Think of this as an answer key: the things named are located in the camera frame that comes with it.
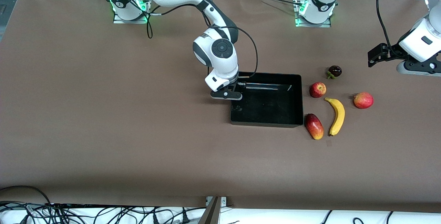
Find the banana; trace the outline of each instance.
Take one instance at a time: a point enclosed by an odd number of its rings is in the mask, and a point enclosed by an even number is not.
[[[343,126],[343,121],[345,120],[345,108],[343,104],[341,104],[341,102],[337,99],[325,97],[325,101],[330,103],[335,111],[334,123],[329,130],[329,135],[334,136],[338,134],[340,128]]]

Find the brown tabletop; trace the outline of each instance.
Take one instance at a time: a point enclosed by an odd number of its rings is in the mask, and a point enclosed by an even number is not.
[[[0,43],[0,185],[40,187],[53,202],[437,211],[441,209],[440,78],[401,75],[395,62],[367,67],[384,42],[375,0],[338,0],[332,28],[297,28],[291,4],[214,0],[255,39],[258,72],[302,75],[304,112],[337,136],[304,127],[231,125],[213,100],[192,41],[206,29],[192,7],[145,25],[113,24],[104,0],[18,0]],[[380,0],[392,42],[424,13],[423,1]],[[252,71],[250,40],[236,43]],[[326,67],[343,74],[325,79]],[[356,109],[367,91],[375,104]],[[43,201],[28,191],[2,199]]]

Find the black tray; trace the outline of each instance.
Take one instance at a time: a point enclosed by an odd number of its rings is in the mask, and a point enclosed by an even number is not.
[[[251,73],[239,72],[239,76]],[[233,125],[296,127],[303,125],[302,77],[295,74],[256,73],[240,78],[243,98],[231,101]]]

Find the apple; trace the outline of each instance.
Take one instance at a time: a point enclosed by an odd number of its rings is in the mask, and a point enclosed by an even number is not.
[[[326,93],[326,86],[321,82],[314,83],[309,88],[309,93],[311,94],[311,97],[322,97]]]
[[[367,109],[373,104],[373,97],[367,92],[361,92],[354,96],[354,104],[359,109]]]
[[[313,139],[319,140],[323,138],[323,125],[315,114],[307,114],[305,117],[305,126]]]

